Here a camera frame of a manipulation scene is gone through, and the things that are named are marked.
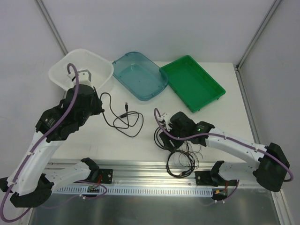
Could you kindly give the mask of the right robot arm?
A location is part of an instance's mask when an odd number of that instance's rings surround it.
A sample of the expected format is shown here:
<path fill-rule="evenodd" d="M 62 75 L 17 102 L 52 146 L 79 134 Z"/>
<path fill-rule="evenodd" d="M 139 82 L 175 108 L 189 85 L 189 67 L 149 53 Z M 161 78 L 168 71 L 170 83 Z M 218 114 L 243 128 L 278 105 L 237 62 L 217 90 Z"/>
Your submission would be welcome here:
<path fill-rule="evenodd" d="M 263 188 L 279 192 L 283 183 L 293 180 L 290 164 L 281 147 L 248 142 L 232 136 L 214 125 L 195 123 L 185 113 L 177 112 L 171 118 L 154 110 L 154 118 L 161 129 L 160 139 L 165 150 L 176 152 L 189 142 L 193 145 L 221 150 L 242 161 L 217 161 L 210 171 L 197 175 L 201 185 L 221 186 L 239 180 L 256 181 Z"/>

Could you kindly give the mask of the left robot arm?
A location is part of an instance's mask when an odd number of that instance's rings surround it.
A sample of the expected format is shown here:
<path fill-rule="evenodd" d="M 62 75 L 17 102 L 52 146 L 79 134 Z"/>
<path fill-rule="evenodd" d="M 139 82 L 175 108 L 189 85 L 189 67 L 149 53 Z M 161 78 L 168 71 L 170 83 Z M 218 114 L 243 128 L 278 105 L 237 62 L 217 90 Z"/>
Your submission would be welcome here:
<path fill-rule="evenodd" d="M 89 157 L 58 172 L 46 174 L 44 169 L 70 134 L 78 131 L 90 116 L 103 111 L 96 89 L 80 84 L 69 89 L 57 106 L 42 114 L 31 143 L 36 147 L 34 152 L 28 151 L 28 161 L 20 163 L 10 177 L 0 180 L 1 190 L 12 193 L 10 201 L 16 208 L 38 207 L 56 190 L 79 180 L 98 181 L 99 166 Z"/>

